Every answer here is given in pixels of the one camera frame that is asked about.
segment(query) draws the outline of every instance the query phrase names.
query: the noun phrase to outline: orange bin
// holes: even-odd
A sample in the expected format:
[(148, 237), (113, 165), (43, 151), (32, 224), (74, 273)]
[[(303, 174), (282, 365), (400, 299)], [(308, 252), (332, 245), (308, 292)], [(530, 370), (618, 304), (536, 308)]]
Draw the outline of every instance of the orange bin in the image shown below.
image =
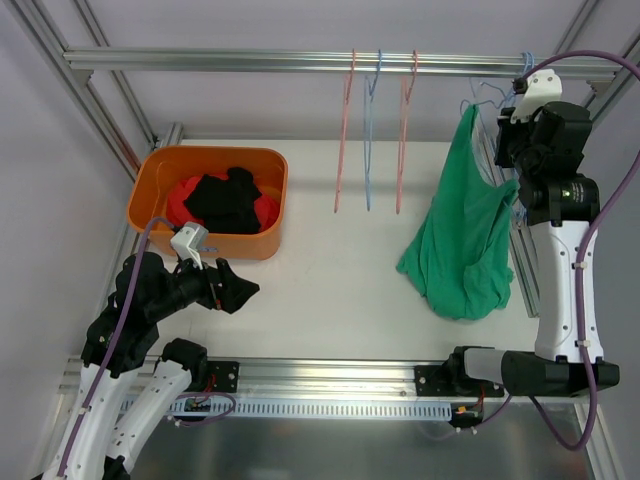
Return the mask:
[[(202, 256), (271, 257), (280, 246), (288, 166), (282, 155), (267, 148), (172, 146), (156, 150), (142, 165), (133, 187), (127, 208), (129, 224), (143, 232), (151, 218), (166, 217), (167, 195), (178, 182), (205, 173), (226, 173), (231, 167), (242, 167), (253, 174), (258, 188), (280, 204), (278, 219), (271, 228), (255, 235), (210, 233)], [(174, 254), (169, 245), (172, 236), (168, 227), (158, 224), (149, 238), (162, 252)]]

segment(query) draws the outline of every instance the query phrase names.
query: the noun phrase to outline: white table surface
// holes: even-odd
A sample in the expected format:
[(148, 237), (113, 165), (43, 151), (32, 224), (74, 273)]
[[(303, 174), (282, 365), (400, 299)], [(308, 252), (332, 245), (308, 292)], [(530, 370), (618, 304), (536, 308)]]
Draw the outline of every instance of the white table surface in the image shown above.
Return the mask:
[[(260, 285), (234, 315), (192, 305), (163, 320), (150, 353), (180, 336), (229, 357), (442, 360), (457, 345), (532, 350), (517, 280), (511, 300), (479, 321), (438, 317), (395, 265), (424, 220), (448, 143), (408, 143), (403, 207), (395, 213), (397, 143), (375, 142), (373, 208), (364, 197), (361, 142), (348, 142), (340, 211), (333, 213), (337, 141), (185, 141), (260, 146), (289, 163), (280, 250), (265, 261), (230, 260)], [(172, 269), (172, 259), (165, 258)]]

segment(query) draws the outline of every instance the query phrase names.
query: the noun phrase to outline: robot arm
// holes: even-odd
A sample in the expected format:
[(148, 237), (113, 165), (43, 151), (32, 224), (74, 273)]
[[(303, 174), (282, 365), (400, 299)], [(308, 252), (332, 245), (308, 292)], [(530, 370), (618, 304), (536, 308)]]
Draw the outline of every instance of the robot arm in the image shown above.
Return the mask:
[(104, 480), (122, 480), (163, 415), (185, 390), (201, 391), (207, 378), (207, 349), (175, 339), (165, 347), (151, 382), (113, 429)]
[(175, 340), (167, 345), (157, 365), (158, 378), (153, 379), (114, 430), (120, 406), (149, 348), (159, 337), (160, 320), (194, 302), (233, 313), (260, 288), (236, 276), (224, 259), (216, 259), (217, 269), (200, 260), (199, 244), (207, 233), (202, 226), (188, 223), (172, 239), (171, 244), (181, 257), (173, 273), (164, 268), (159, 255), (142, 253), (122, 331), (104, 374), (95, 391), (91, 391), (100, 375), (100, 365), (107, 358), (132, 278), (135, 255), (125, 260), (116, 277), (115, 293), (87, 331), (78, 398), (60, 448), (43, 479), (99, 480), (103, 475), (109, 479), (128, 478), (127, 472), (133, 468), (144, 442), (168, 406), (185, 388), (202, 389), (206, 349), (186, 340)]
[[(523, 97), (498, 119), (495, 163), (519, 174), (519, 198), (538, 258), (535, 353), (457, 347), (441, 375), (467, 386), (474, 379), (489, 380), (512, 395), (582, 395), (588, 385), (580, 347), (586, 347), (598, 389), (615, 386), (619, 369), (604, 362), (596, 327), (593, 269), (577, 264), (578, 248), (600, 211), (596, 183), (577, 172), (592, 128), (589, 112), (559, 101), (562, 86), (551, 69), (516, 80), (514, 89)], [(593, 262), (595, 238), (587, 248), (587, 264)], [(576, 268), (583, 268), (585, 340), (580, 340)]]

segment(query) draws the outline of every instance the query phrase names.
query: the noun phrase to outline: hanging rod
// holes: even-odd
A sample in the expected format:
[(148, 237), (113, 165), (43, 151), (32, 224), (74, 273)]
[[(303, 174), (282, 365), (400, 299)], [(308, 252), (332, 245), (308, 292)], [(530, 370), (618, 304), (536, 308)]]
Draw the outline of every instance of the hanging rod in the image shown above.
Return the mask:
[[(206, 48), (70, 47), (64, 58), (76, 70), (147, 70), (197, 72), (327, 72), (351, 70), (351, 52), (221, 50)], [(356, 54), (357, 73), (375, 72), (377, 52)], [(412, 53), (383, 53), (382, 73), (410, 74)], [(418, 55), (418, 75), (513, 78), (524, 68), (522, 57)], [(617, 65), (595, 59), (567, 59), (554, 64), (565, 79), (612, 80)]]

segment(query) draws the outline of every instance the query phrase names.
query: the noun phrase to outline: black cloth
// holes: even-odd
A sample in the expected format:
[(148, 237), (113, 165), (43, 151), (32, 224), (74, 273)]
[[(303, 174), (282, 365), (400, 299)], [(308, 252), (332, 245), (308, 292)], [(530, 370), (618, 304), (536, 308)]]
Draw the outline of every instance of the black cloth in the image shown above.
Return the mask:
[(185, 207), (203, 220), (211, 233), (258, 233), (260, 222), (253, 202), (262, 193), (253, 183), (253, 175), (240, 167), (230, 168), (227, 175), (227, 180), (203, 175), (184, 201)]

